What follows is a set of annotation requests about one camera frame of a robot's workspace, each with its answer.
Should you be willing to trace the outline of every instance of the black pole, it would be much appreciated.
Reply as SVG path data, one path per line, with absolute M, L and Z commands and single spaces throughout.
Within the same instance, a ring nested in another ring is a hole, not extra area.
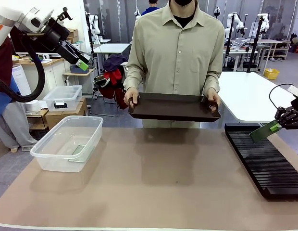
M 89 14 L 85 13 L 86 16 L 86 22 L 87 22 L 87 26 L 88 26 L 88 35 L 89 35 L 89 42 L 90 42 L 90 46 L 91 46 L 91 54 L 96 57 L 96 54 L 93 51 L 93 44 L 92 44 L 92 34 L 91 34 L 91 29 L 90 29 L 90 21 L 89 21 Z
M 251 65 L 253 63 L 253 59 L 254 59 L 254 55 L 255 55 L 257 43 L 258 43 L 258 40 L 259 40 L 259 34 L 260 34 L 262 22 L 263 22 L 263 17 L 260 17 L 259 22 L 258 22 L 257 33 L 256 33 L 256 36 L 254 38 L 253 50 L 251 51 L 251 54 L 250 54 L 250 59 L 249 59 L 249 64 L 248 64 L 248 68 L 247 68 L 247 73 L 250 73 Z
M 246 23 L 246 18 L 247 18 L 247 15 L 245 15 L 245 20 L 244 20 L 244 27 L 245 27 L 245 23 Z
M 228 58 L 229 52 L 230 52 L 231 34 L 232 34 L 232 27 L 234 26 L 235 14 L 233 14 L 231 17 L 232 17 L 232 21 L 231 21 L 231 27 L 230 27 L 230 31 L 229 31 L 229 38 L 228 38 L 228 42 L 227 42 L 225 58 Z

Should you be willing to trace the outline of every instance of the tan mat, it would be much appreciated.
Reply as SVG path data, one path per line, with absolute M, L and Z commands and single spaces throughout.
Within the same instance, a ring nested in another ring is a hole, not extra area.
M 298 155 L 276 135 L 272 143 L 298 170 Z M 33 160 L 0 198 L 0 223 L 296 230 L 298 202 L 266 201 L 222 130 L 104 128 L 79 173 L 43 171 Z
M 0 158 L 2 156 L 4 156 L 6 153 L 8 153 L 10 151 L 9 148 L 5 147 L 5 145 L 3 144 L 3 142 L 0 142 Z

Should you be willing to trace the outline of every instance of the shirt pocket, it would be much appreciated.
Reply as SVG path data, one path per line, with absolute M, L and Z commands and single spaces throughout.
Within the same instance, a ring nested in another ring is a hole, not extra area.
M 210 56 L 208 51 L 204 49 L 193 49 L 190 56 L 190 71 L 193 73 L 202 72 L 208 63 Z

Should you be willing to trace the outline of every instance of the beige button-up shirt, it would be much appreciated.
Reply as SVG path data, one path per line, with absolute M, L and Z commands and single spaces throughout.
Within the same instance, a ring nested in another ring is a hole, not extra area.
M 196 1 L 193 20 L 186 27 L 174 18 L 169 4 L 136 21 L 125 89 L 150 93 L 204 95 L 217 92 L 222 72 L 224 27 L 202 12 Z M 143 121 L 144 127 L 199 128 L 199 123 Z

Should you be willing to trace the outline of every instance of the brown tray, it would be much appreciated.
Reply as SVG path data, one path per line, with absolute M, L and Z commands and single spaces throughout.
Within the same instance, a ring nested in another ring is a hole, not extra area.
M 139 96 L 134 109 L 129 107 L 128 110 L 136 119 L 214 122 L 221 118 L 218 110 L 211 112 L 212 102 L 203 96 L 153 93 L 140 93 Z

